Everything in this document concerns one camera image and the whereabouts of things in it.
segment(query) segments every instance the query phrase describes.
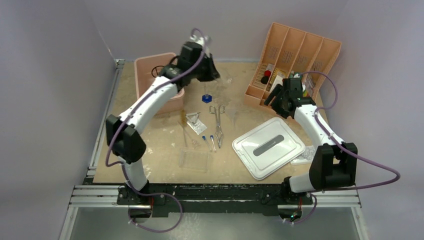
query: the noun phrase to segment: blue object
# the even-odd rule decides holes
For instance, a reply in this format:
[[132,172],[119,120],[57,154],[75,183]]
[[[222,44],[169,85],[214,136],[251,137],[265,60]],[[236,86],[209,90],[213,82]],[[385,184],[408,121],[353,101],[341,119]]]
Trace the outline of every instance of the blue object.
[[208,104],[210,102],[212,102],[212,96],[209,94],[205,94],[203,96],[201,96],[201,101],[204,102],[205,104]]

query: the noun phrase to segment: white plastic lid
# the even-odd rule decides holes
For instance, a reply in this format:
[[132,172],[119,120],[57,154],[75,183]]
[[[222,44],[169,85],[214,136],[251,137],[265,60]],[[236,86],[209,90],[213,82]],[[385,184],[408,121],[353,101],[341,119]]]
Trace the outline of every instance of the white plastic lid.
[[305,144],[280,117],[255,127],[232,142],[252,176],[268,177],[305,151]]

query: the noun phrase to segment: tabletop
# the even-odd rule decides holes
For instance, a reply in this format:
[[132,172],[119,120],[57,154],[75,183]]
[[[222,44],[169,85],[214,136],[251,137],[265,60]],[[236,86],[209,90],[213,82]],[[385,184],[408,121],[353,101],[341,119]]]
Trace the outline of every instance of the tabletop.
[[[201,83],[197,80],[184,88],[184,110],[186,113],[200,112],[199,119],[207,129],[197,135],[188,125],[185,127],[187,147],[185,146],[183,128],[178,123],[181,119],[180,111],[156,115],[141,134],[147,145],[142,157],[144,172],[152,183],[281,183],[285,177],[296,176],[308,171],[310,165],[291,165],[281,167],[263,180],[256,180],[249,173],[236,152],[232,142],[236,138],[249,132],[265,121],[275,117],[250,106],[243,104],[244,93],[255,73],[256,63],[218,62],[215,64],[221,74],[217,81]],[[212,96],[212,102],[202,102],[202,95],[206,92]],[[136,85],[134,78],[134,64],[128,62],[119,82],[111,113],[119,115],[129,108],[135,101]],[[316,104],[322,106],[318,95]],[[221,128],[224,134],[221,148],[216,144],[216,152],[209,152],[202,135],[210,136],[215,133],[216,120],[209,113],[209,106],[225,106],[225,113],[221,114]],[[320,112],[327,121],[325,112]],[[312,145],[308,135],[293,119],[284,119],[293,132],[305,143]],[[118,165],[105,166],[108,146],[103,141],[98,166],[94,176],[94,183],[122,183],[125,181],[122,170]],[[110,161],[116,161],[112,155]]]

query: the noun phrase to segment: pink container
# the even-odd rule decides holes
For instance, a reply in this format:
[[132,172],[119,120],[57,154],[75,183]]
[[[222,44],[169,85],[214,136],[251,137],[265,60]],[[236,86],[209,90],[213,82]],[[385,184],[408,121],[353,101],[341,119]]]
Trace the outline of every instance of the pink container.
[[[153,56],[140,57],[134,61],[135,89],[137,92],[137,99],[139,99],[147,91],[147,89],[149,89],[155,80],[155,78],[152,76],[152,69],[159,65],[167,65],[175,56],[175,53],[168,52]],[[176,96],[165,103],[165,105],[156,114],[169,113],[183,109],[183,96],[184,89],[181,89],[181,91],[179,91]]]

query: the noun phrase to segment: wall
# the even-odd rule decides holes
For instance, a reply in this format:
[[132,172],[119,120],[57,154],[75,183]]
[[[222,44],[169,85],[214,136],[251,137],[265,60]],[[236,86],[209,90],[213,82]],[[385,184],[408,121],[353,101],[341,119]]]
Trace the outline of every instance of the wall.
[[259,59],[272,22],[328,34],[347,0],[85,0],[115,58],[179,53],[193,27],[220,60]]
[[[361,190],[371,239],[423,239],[424,2],[350,0],[329,36],[343,42],[330,76],[339,102],[327,111],[332,128],[359,153],[400,171],[400,181]],[[334,99],[323,85],[325,105]],[[357,184],[393,174],[361,163]]]
[[0,239],[57,239],[115,73],[82,0],[0,1]]

